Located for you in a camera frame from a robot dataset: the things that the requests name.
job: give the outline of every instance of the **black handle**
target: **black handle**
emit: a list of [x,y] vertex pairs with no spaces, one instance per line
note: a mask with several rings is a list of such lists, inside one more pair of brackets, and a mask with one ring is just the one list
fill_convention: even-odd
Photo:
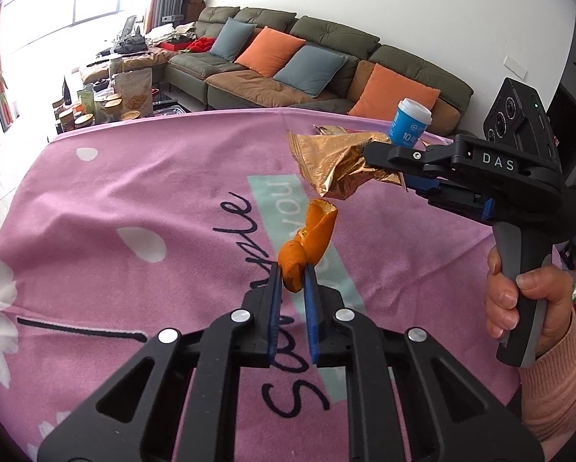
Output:
[[[521,274],[548,265],[553,259],[553,243],[548,234],[536,229],[522,229],[513,224],[493,225],[501,272],[515,280]],[[517,301],[519,324],[506,332],[497,350],[497,359],[511,367],[527,368],[536,360],[536,346],[542,335],[546,299],[532,301],[521,295]]]

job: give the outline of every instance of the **pink blanket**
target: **pink blanket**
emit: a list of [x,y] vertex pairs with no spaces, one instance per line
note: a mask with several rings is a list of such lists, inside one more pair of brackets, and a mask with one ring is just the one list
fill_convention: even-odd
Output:
[[[42,439],[147,338],[239,307],[308,198],[286,134],[386,124],[301,109],[218,111],[77,131],[50,143],[0,232],[0,421]],[[427,135],[435,142],[434,136]],[[422,326],[502,402],[483,307],[490,228],[369,182],[339,216],[319,281],[384,328]],[[302,298],[284,293],[276,367],[243,370],[238,461],[346,460],[342,370],[310,364]]]

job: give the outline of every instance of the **blue pillow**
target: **blue pillow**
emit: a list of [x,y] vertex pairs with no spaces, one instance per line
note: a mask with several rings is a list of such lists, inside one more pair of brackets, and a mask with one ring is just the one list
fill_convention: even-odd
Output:
[[318,97],[346,60],[347,57],[329,50],[305,45],[273,79]]
[[209,52],[232,62],[256,29],[256,24],[235,21],[230,17],[219,32]]

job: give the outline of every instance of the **blue cup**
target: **blue cup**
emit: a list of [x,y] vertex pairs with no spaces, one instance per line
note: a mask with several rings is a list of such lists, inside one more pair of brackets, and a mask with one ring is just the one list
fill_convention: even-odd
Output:
[[414,147],[422,133],[431,125],[431,112],[412,99],[403,99],[391,122],[388,137],[396,146]]

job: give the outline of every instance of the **white wall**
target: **white wall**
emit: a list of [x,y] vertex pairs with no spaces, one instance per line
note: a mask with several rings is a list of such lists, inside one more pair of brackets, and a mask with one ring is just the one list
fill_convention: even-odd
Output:
[[576,6],[570,0],[205,0],[264,7],[341,22],[431,61],[475,91],[461,128],[482,136],[483,120],[511,55],[527,68],[546,107],[566,66]]

